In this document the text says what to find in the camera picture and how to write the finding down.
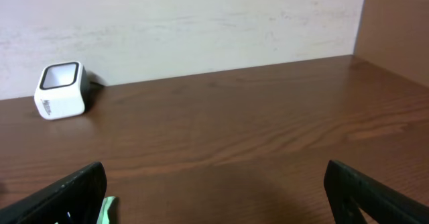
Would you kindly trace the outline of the light blue wipes pack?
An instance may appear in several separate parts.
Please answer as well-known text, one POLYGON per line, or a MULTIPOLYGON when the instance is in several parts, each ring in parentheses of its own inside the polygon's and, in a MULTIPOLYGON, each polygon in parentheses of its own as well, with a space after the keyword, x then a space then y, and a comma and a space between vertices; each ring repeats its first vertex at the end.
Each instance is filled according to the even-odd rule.
POLYGON ((119 199, 117 197, 105 197, 101 205, 97 224, 118 224, 118 204, 119 199))

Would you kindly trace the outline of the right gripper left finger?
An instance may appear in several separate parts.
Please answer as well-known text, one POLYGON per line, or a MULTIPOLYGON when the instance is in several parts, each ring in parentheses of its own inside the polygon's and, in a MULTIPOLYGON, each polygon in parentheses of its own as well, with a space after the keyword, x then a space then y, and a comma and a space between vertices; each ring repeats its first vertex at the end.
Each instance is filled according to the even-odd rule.
POLYGON ((100 162, 1 209, 2 223, 96 223, 107 189, 100 162))

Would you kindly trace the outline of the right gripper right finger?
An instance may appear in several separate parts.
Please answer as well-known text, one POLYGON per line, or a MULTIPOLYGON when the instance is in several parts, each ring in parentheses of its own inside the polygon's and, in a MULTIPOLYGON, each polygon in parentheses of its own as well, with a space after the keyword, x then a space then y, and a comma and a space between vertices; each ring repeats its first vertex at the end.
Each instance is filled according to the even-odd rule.
POLYGON ((427 223, 428 207, 375 179, 330 160, 324 189, 335 223, 365 223, 367 213, 378 223, 427 223))

